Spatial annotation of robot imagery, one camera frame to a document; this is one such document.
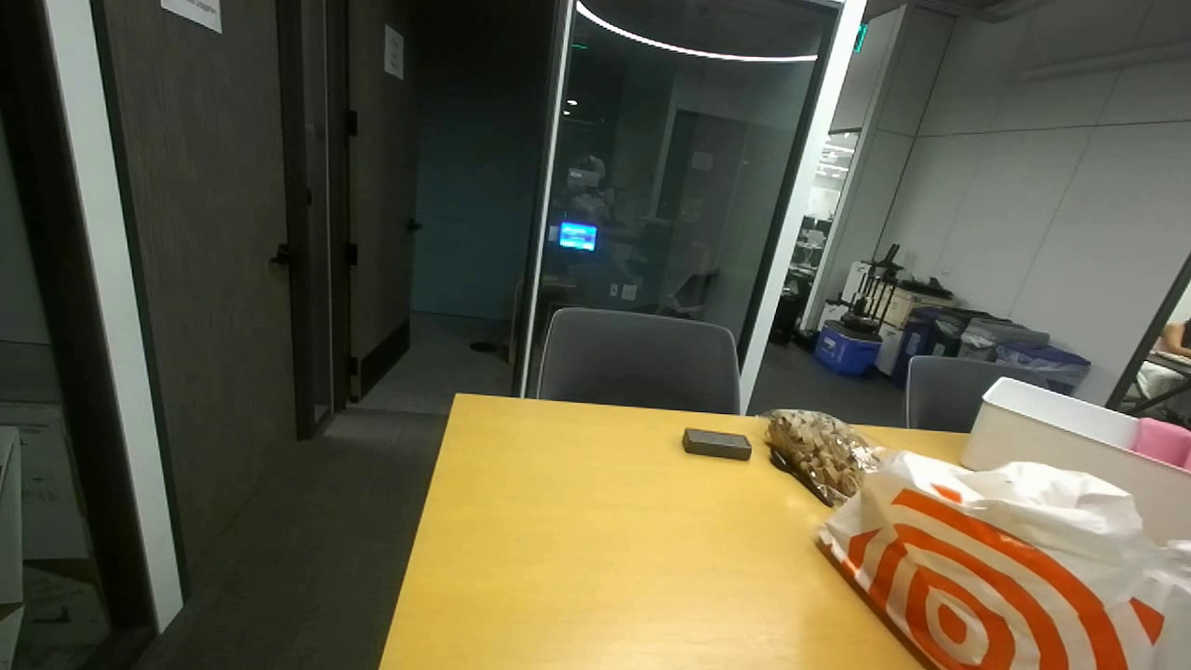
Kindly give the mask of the glowing blue monitor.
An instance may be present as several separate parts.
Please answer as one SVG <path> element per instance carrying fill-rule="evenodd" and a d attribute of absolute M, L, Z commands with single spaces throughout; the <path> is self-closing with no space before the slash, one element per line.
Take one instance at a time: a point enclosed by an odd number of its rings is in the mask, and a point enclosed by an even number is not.
<path fill-rule="evenodd" d="M 558 245 L 567 254 L 595 254 L 599 250 L 599 228 L 585 219 L 562 219 L 558 223 Z"/>

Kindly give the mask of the brown patterned pouch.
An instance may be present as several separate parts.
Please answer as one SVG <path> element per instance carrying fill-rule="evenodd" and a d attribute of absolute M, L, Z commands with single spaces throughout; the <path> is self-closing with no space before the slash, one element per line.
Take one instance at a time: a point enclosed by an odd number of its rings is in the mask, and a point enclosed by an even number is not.
<path fill-rule="evenodd" d="M 820 410 L 773 410 L 766 447 L 769 463 L 827 506 L 853 501 L 863 478 L 878 470 L 876 447 L 853 425 Z"/>

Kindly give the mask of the pink object in bin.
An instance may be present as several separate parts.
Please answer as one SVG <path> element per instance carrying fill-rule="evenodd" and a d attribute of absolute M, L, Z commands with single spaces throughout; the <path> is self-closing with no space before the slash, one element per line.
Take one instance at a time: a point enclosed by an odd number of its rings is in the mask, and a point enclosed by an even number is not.
<path fill-rule="evenodd" d="M 1191 431 L 1183 425 L 1144 417 L 1131 451 L 1183 470 L 1191 460 Z"/>

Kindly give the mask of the white storage bin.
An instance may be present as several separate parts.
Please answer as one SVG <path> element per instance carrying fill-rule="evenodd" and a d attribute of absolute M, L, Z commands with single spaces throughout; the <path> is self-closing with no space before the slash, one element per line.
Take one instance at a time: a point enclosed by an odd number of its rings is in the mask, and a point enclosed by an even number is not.
<path fill-rule="evenodd" d="M 964 463 L 970 470 L 1047 463 L 1093 473 L 1134 501 L 1153 542 L 1191 542 L 1191 470 L 1134 455 L 1137 420 L 1000 378 L 977 403 Z"/>

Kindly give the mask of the grey office chair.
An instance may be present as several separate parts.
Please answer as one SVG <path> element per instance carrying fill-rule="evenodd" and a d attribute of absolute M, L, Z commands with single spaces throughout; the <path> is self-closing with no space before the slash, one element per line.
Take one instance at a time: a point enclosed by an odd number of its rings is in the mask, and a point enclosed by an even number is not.
<path fill-rule="evenodd" d="M 969 431 L 997 378 L 992 363 L 919 354 L 905 378 L 905 420 L 912 430 Z"/>
<path fill-rule="evenodd" d="M 622 311 L 558 311 L 537 399 L 737 413 L 737 344 L 712 319 Z"/>

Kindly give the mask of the small black case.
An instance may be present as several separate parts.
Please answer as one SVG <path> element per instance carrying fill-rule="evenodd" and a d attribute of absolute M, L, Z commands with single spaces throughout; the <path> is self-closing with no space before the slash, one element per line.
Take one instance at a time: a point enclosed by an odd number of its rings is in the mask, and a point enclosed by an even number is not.
<path fill-rule="evenodd" d="M 751 444 L 737 431 L 684 430 L 681 447 L 684 455 L 704 455 L 704 460 L 734 460 L 734 463 L 751 460 Z"/>

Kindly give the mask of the blue storage bin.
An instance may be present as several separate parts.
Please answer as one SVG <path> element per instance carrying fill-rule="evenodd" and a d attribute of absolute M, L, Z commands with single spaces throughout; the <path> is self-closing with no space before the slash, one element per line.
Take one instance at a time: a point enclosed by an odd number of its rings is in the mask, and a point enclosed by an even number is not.
<path fill-rule="evenodd" d="M 863 378 L 878 358 L 878 344 L 843 327 L 821 327 L 816 341 L 816 363 L 835 378 Z"/>

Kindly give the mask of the dark wooden door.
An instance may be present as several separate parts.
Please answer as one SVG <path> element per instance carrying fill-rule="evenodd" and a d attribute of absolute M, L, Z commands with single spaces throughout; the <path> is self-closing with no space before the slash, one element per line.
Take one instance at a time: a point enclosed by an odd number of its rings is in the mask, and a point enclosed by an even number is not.
<path fill-rule="evenodd" d="M 412 0 L 350 0 L 350 399 L 408 346 L 412 290 Z"/>

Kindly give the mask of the white orange plastic bag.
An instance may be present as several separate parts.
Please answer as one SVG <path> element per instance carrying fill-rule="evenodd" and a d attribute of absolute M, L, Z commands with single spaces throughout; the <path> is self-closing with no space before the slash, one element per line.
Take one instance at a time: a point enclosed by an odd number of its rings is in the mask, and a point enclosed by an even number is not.
<path fill-rule="evenodd" d="M 1191 670 L 1187 551 L 1089 473 L 894 451 L 820 548 L 930 670 Z"/>

